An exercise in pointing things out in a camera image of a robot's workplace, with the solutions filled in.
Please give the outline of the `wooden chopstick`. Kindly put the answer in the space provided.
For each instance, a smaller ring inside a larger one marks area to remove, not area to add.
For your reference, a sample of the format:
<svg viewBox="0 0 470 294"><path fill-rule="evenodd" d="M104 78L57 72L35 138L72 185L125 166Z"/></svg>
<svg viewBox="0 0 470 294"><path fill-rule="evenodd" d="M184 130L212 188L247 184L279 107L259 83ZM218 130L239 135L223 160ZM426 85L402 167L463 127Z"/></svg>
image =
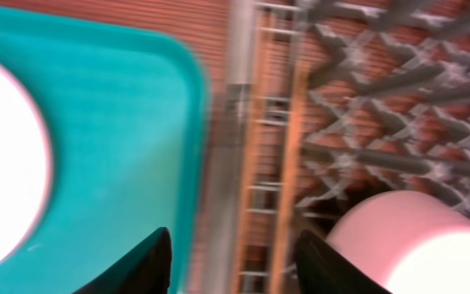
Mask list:
<svg viewBox="0 0 470 294"><path fill-rule="evenodd" d="M259 120L264 112L261 98L263 65L266 59L267 37L261 28L255 30L255 44L252 64L252 84L246 107L245 137L242 146L241 179L238 186L239 200L237 222L234 229L234 251L232 273L230 274L229 292L238 293L239 275L244 257L244 237L246 233L246 214L251 198L251 186L255 180L256 150L258 147Z"/></svg>
<svg viewBox="0 0 470 294"><path fill-rule="evenodd" d="M281 188L277 202L276 226L268 276L268 293L281 294L286 268L290 224L295 204L296 169L302 137L302 117L308 83L308 65L297 60L293 72L290 108L282 154Z"/></svg>

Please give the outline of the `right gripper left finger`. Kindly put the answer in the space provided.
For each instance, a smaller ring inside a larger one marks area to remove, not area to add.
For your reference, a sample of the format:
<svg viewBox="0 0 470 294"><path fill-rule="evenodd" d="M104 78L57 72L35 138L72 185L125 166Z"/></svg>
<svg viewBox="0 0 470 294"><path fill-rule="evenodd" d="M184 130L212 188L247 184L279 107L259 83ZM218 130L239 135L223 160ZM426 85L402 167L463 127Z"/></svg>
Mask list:
<svg viewBox="0 0 470 294"><path fill-rule="evenodd" d="M167 294L171 263L171 235L160 227L75 294Z"/></svg>

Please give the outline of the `large white plate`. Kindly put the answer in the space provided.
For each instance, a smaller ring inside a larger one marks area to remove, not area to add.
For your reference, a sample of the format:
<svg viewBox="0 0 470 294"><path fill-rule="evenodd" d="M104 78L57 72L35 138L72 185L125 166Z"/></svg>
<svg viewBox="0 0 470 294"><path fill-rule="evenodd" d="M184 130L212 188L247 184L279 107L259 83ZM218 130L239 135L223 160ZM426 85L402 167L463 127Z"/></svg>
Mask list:
<svg viewBox="0 0 470 294"><path fill-rule="evenodd" d="M0 264L41 222L53 167L51 138L38 105L0 64Z"/></svg>

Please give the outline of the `small pink plate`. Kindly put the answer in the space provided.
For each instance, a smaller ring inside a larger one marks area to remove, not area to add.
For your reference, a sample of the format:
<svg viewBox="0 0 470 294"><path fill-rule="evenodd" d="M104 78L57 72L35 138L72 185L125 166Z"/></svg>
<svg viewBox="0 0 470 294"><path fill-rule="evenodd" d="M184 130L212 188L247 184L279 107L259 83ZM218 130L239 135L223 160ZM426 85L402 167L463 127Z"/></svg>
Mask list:
<svg viewBox="0 0 470 294"><path fill-rule="evenodd" d="M470 219L431 195L377 194L345 213L326 241L391 293L470 294Z"/></svg>

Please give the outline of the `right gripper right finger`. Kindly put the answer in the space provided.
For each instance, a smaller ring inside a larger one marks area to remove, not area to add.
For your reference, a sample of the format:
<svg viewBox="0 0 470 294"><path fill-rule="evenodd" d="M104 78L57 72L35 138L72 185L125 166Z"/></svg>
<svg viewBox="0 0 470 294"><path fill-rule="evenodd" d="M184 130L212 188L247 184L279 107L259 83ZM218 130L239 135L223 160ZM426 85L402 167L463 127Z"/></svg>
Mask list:
<svg viewBox="0 0 470 294"><path fill-rule="evenodd" d="M300 233L294 259L302 294L390 294L310 230Z"/></svg>

